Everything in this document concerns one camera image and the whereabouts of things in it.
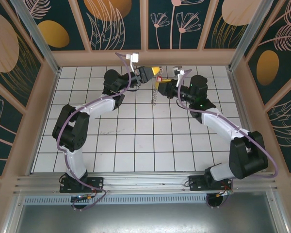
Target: white tile floor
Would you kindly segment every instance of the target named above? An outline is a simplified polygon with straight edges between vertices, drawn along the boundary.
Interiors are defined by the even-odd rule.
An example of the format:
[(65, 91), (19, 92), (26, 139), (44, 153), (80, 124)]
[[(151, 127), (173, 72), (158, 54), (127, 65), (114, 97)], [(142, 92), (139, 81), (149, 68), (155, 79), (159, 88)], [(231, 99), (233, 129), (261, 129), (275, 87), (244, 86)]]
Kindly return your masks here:
[[(64, 156), (58, 153), (52, 130), (65, 104), (84, 104), (98, 98), (106, 70), (124, 74), (124, 67), (63, 67), (52, 101), (33, 172), (65, 172)], [(172, 67), (162, 66), (163, 76)], [(225, 67), (187, 66), (208, 79), (208, 98), (226, 117), (240, 125)], [(89, 172), (202, 171), (228, 160), (229, 143), (158, 94), (151, 104), (154, 80), (137, 92), (125, 93), (123, 104), (91, 120), (83, 158)]]

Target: metal sheet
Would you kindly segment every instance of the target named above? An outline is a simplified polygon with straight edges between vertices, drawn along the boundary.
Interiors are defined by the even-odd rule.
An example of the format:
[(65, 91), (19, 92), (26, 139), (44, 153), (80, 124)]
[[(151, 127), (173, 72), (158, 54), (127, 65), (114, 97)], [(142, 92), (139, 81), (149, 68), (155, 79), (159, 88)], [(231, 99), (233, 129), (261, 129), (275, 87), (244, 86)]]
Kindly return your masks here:
[(236, 193), (219, 209), (204, 203), (24, 206), (18, 233), (273, 233), (265, 193)]

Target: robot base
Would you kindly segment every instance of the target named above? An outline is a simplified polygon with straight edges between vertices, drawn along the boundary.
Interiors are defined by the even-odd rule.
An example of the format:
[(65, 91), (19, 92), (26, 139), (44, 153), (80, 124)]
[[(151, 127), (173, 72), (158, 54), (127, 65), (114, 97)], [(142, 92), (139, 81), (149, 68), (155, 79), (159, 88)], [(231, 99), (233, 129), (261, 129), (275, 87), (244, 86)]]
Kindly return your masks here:
[[(95, 188), (103, 188), (103, 177), (87, 177), (86, 174), (80, 179), (82, 182), (93, 186)], [(63, 177), (60, 181), (60, 193), (92, 193), (93, 191), (85, 187), (84, 185), (81, 185), (79, 182), (77, 182), (75, 179), (70, 177), (67, 173), (65, 174), (65, 177)]]
[(225, 186), (232, 189), (232, 182), (230, 179), (224, 179), (219, 182), (212, 182), (211, 185), (207, 184), (205, 177), (189, 176), (189, 184), (191, 191), (224, 191)]

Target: yellow object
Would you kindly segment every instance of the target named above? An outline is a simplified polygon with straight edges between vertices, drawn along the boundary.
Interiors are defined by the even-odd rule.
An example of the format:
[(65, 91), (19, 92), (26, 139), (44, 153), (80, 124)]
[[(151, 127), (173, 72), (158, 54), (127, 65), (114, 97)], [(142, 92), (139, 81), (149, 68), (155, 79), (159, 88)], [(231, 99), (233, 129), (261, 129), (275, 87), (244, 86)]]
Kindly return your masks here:
[(257, 64), (257, 79), (263, 85), (269, 85), (279, 69), (279, 58), (274, 51), (266, 50), (260, 56)]
[(222, 18), (229, 25), (247, 25), (260, 2), (261, 0), (225, 0), (222, 5)]
[(113, 10), (116, 14), (117, 9), (122, 18), (127, 16), (131, 10), (131, 0), (84, 0), (84, 3), (93, 16), (108, 22), (115, 20), (114, 17), (112, 18)]
[(153, 74), (154, 75), (157, 75), (159, 73), (159, 71), (161, 70), (161, 68), (159, 68), (159, 67), (152, 67), (152, 70), (153, 70)]
[(59, 23), (46, 20), (39, 23), (38, 28), (48, 45), (62, 48), (69, 44), (69, 35), (65, 28)]
[(0, 15), (0, 72), (6, 73), (14, 69), (18, 55), (17, 34), (9, 21)]
[(167, 82), (170, 82), (171, 81), (171, 79), (163, 79), (162, 81), (160, 81), (160, 82), (156, 82), (155, 83), (155, 88), (158, 90), (159, 89), (159, 85), (160, 85), (160, 83), (167, 83)]

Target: purple cable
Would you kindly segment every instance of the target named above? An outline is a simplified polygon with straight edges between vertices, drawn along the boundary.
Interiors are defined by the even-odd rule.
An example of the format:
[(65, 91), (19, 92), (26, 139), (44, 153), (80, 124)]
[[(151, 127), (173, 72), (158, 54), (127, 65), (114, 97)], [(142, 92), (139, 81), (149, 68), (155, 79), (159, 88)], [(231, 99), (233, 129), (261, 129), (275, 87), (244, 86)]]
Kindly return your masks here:
[(82, 182), (81, 180), (79, 180), (79, 179), (77, 178), (77, 176), (73, 173), (73, 171), (71, 170), (71, 167), (70, 167), (70, 165), (69, 165), (69, 163), (68, 163), (67, 150), (61, 148), (60, 145), (59, 145), (59, 142), (60, 142), (60, 139), (61, 139), (61, 137), (62, 137), (62, 135), (63, 135), (63, 132), (64, 132), (65, 127), (66, 127), (67, 124), (69, 123), (69, 120), (70, 120), (70, 119), (71, 119), (71, 118), (72, 118), (76, 113), (78, 113), (79, 111), (81, 111), (81, 110), (83, 110), (83, 109), (86, 109), (89, 105), (91, 105), (91, 104), (93, 104), (93, 103), (96, 103), (96, 102), (98, 102), (98, 101), (100, 101), (100, 100), (107, 100), (107, 99), (112, 99), (113, 97), (116, 97), (116, 96), (120, 96), (120, 95), (122, 95), (124, 92), (126, 92), (126, 91), (129, 89), (130, 84), (131, 84), (131, 74), (130, 74), (130, 71), (129, 71), (129, 67), (128, 67), (128, 65), (126, 64), (125, 60), (123, 59), (123, 57), (126, 57), (126, 56), (125, 56), (125, 55), (122, 55), (122, 54), (120, 54), (120, 53), (117, 53), (117, 52), (116, 52), (115, 54), (116, 54), (116, 55), (121, 59), (121, 61), (124, 63), (124, 65), (125, 65), (125, 67), (126, 67), (126, 69), (127, 69), (127, 72), (128, 72), (128, 75), (129, 75), (129, 82), (128, 82), (127, 87), (126, 87), (122, 92), (120, 92), (120, 93), (117, 93), (117, 94), (112, 95), (112, 96), (104, 96), (104, 97), (98, 98), (98, 99), (93, 100), (92, 102), (89, 102), (88, 104), (82, 106), (81, 108), (75, 110), (75, 111), (74, 111), (74, 112), (73, 112), (73, 113), (72, 113), (72, 114), (67, 118), (67, 120), (64, 122), (64, 124), (63, 124), (63, 126), (62, 126), (62, 128), (61, 128), (61, 130), (60, 130), (60, 132), (59, 132), (59, 134), (58, 134), (58, 138), (57, 138), (57, 149), (60, 150), (60, 151), (62, 151), (62, 152), (64, 152), (64, 154), (65, 154), (65, 163), (66, 163), (66, 166), (67, 166), (68, 170), (70, 171), (71, 175), (73, 176), (73, 178), (74, 178), (75, 180), (77, 180), (80, 184), (82, 184), (82, 185), (84, 185), (84, 186), (86, 186), (86, 187), (88, 187), (88, 188), (90, 188), (90, 189), (92, 189), (92, 190), (94, 189), (94, 190), (97, 190), (97, 191), (104, 192), (104, 194), (103, 194), (100, 198), (98, 198), (98, 199), (97, 199), (93, 204), (87, 205), (87, 206), (85, 206), (83, 209), (76, 209), (75, 206), (74, 206), (74, 203), (72, 203), (72, 206), (73, 206), (74, 210), (78, 210), (78, 211), (86, 210), (86, 209), (89, 209), (89, 208), (93, 207), (97, 202), (99, 202), (101, 199), (104, 198), (104, 196), (107, 194), (107, 191), (104, 190), (104, 189), (102, 189), (102, 188), (96, 188), (96, 187), (90, 186), (90, 185), (88, 185), (88, 184)]
[(185, 77), (191, 72), (192, 70), (186, 70), (184, 71), (184, 75), (182, 77), (182, 80), (180, 81), (180, 84), (178, 86), (178, 99), (179, 99), (179, 103), (180, 105), (191, 112), (196, 112), (196, 113), (206, 113), (206, 114), (211, 114), (214, 116), (217, 116), (219, 118), (221, 118), (222, 120), (224, 120), (225, 122), (227, 122), (230, 126), (232, 126), (234, 129), (236, 129), (238, 132), (240, 132), (244, 137), (246, 137), (250, 142), (252, 142), (254, 145), (256, 145), (267, 157), (269, 160), (271, 160), (271, 162), (273, 163), (274, 167), (275, 167), (275, 173), (273, 175), (267, 175), (267, 176), (263, 176), (263, 175), (251, 175), (252, 177), (260, 177), (260, 178), (274, 178), (278, 175), (278, 166), (276, 164), (276, 162), (274, 161), (274, 159), (270, 156), (270, 154), (259, 144), (257, 143), (255, 140), (253, 140), (253, 138), (251, 138), (250, 136), (248, 136), (245, 132), (243, 132), (239, 127), (237, 127), (234, 123), (232, 123), (229, 119), (227, 119), (225, 116), (223, 116), (221, 113), (213, 113), (210, 111), (202, 111), (202, 110), (196, 110), (196, 109), (191, 109), (188, 108), (187, 106), (185, 106), (181, 100), (181, 96), (180, 96), (180, 89), (181, 86), (183, 85), (184, 79)]

